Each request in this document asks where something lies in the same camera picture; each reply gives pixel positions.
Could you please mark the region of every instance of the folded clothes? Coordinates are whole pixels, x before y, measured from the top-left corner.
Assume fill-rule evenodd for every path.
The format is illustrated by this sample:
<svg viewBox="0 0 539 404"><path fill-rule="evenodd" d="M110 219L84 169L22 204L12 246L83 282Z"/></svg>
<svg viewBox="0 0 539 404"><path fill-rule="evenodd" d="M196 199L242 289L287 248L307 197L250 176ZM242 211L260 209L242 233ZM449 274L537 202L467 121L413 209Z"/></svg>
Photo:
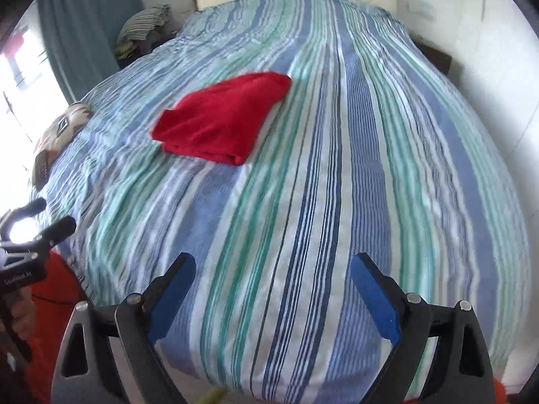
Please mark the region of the folded clothes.
<svg viewBox="0 0 539 404"><path fill-rule="evenodd" d="M234 77L183 97L152 130L166 152L241 165L266 115L292 80L276 72Z"/></svg>

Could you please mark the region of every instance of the striped duvet cover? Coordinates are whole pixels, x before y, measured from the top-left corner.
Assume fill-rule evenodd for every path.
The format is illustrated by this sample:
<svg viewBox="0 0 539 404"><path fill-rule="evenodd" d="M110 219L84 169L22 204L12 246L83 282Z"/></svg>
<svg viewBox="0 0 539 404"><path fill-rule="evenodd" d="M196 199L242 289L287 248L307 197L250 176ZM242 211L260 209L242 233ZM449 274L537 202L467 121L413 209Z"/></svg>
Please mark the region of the striped duvet cover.
<svg viewBox="0 0 539 404"><path fill-rule="evenodd" d="M185 94L261 70L293 84L246 164L165 154L149 138ZM360 251L405 292L469 300L493 366L505 363L530 292L513 183L478 117L386 11L211 7L83 101L94 117L56 161L41 223L76 218L60 251L97 304L144 290L182 251L195 257L160 342L173 367L268 401L359 402L389 352L348 274Z"/></svg>

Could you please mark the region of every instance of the curtain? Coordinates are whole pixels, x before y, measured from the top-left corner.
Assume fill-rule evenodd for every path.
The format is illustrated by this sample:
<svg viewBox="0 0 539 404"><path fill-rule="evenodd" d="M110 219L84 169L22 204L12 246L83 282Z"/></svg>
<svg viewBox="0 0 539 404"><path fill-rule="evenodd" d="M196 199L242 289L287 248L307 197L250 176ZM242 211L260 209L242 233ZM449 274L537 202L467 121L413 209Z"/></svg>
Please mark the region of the curtain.
<svg viewBox="0 0 539 404"><path fill-rule="evenodd" d="M142 0L37 0L41 32L68 103L80 100L119 70L114 57L123 24Z"/></svg>

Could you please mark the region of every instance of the black clamp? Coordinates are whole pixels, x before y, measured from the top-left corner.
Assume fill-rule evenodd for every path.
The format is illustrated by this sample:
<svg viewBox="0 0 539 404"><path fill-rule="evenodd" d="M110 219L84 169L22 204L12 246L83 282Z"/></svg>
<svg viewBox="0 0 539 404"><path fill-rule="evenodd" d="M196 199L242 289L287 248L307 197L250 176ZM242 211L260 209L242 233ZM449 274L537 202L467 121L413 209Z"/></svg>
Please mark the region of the black clamp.
<svg viewBox="0 0 539 404"><path fill-rule="evenodd" d="M67 216L41 231L32 241L13 243L10 238L13 225L34 217L46 206L45 199L39 198L22 208L8 211L0 220L0 319L6 328L6 333L0 334L0 341L13 356L17 371L25 370L32 361L30 345L12 328L11 306L18 300L17 290L47 277L45 260L49 251L76 229L74 219Z"/></svg>
<svg viewBox="0 0 539 404"><path fill-rule="evenodd" d="M393 349L361 404L401 404L429 337L438 337L422 389L421 404L494 404L494 378L487 345L471 304L430 305L405 294L367 254L352 259L352 280L380 335Z"/></svg>
<svg viewBox="0 0 539 404"><path fill-rule="evenodd" d="M195 274L195 259L180 254L143 294L101 308L78 303L58 354L51 403L77 402L80 397L92 403L129 402L109 343L109 337L119 337L144 402L186 404L153 345L166 336Z"/></svg>

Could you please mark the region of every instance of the bed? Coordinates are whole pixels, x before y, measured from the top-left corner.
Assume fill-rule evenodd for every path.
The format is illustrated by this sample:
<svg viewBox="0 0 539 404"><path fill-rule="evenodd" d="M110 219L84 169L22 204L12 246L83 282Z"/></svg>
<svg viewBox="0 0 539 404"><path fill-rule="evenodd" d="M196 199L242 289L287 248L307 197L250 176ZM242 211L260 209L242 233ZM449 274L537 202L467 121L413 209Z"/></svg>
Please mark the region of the bed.
<svg viewBox="0 0 539 404"><path fill-rule="evenodd" d="M185 94L261 70L293 84L246 164L149 138ZM211 6L83 101L94 117L53 166L39 222L75 217L59 250L100 305L195 257L160 341L172 367L266 401L359 402L389 353L348 275L364 251L405 292L470 301L503 369L530 298L518 197L479 118L388 11Z"/></svg>

